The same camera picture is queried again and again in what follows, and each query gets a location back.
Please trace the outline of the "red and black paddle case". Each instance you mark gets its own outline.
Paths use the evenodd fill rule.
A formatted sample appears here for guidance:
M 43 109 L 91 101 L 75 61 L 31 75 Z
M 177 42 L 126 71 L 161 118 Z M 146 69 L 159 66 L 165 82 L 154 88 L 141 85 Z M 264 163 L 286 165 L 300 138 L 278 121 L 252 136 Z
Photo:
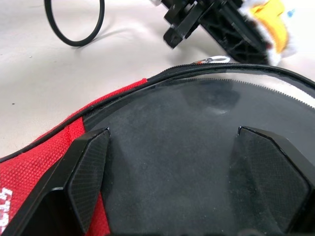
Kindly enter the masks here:
M 286 95 L 295 92 L 292 85 L 294 82 L 315 85 L 315 81 L 280 67 L 243 63 L 192 63 L 169 68 L 150 78 L 103 96 L 75 112 L 28 146 L 0 159 L 0 236 L 41 177 L 65 155 L 75 139 L 90 132 L 84 127 L 85 115 L 141 89 L 165 81 L 189 78 L 248 82 L 268 89 L 279 90 Z M 302 96 L 310 100 L 311 107 L 315 108 L 315 99 L 311 99 L 306 94 Z M 109 232 L 101 189 L 90 227 L 84 236 L 106 236 Z

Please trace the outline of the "yellow and white object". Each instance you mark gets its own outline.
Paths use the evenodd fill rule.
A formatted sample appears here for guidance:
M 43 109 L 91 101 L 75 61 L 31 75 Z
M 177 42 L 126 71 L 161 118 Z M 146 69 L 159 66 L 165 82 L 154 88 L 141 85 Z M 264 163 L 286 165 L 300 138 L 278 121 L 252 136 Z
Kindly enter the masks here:
M 291 20 L 294 9 L 287 8 L 284 0 L 242 0 L 238 12 L 254 24 L 266 43 L 268 64 L 277 66 L 281 59 L 297 52 Z

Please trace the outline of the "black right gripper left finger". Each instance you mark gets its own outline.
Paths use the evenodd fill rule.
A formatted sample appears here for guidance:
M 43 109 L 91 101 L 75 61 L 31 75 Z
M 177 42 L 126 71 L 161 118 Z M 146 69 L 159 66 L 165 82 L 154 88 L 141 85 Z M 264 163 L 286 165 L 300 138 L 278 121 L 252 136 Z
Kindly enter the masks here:
M 101 189 L 109 141 L 108 128 L 75 139 L 41 177 L 1 236 L 84 236 Z

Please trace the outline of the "silver zipper pull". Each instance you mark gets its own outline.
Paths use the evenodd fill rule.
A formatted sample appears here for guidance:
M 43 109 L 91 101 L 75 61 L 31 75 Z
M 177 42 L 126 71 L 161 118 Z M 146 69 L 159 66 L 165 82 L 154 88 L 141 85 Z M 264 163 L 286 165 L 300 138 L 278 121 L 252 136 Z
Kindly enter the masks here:
M 228 56 L 212 56 L 206 59 L 195 61 L 194 64 L 207 64 L 207 63 L 229 63 L 230 57 Z

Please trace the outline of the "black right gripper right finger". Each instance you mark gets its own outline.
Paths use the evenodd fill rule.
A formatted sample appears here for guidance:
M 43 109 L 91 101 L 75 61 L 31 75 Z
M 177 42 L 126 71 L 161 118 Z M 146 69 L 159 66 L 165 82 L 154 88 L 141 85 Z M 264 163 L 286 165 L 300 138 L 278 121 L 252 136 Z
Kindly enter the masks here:
M 241 157 L 280 231 L 315 235 L 315 166 L 276 133 L 240 126 L 238 137 Z

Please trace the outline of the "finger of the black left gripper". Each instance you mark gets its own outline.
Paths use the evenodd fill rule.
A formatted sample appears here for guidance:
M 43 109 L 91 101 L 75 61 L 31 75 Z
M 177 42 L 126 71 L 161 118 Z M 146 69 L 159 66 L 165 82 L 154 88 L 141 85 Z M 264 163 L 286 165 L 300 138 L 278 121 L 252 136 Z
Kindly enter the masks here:
M 210 12 L 201 19 L 202 27 L 235 61 L 267 64 L 266 55 L 248 43 L 220 13 Z
M 265 53 L 266 44 L 255 25 L 239 9 L 245 0 L 220 0 L 219 11 L 231 23 L 240 36 L 257 51 Z

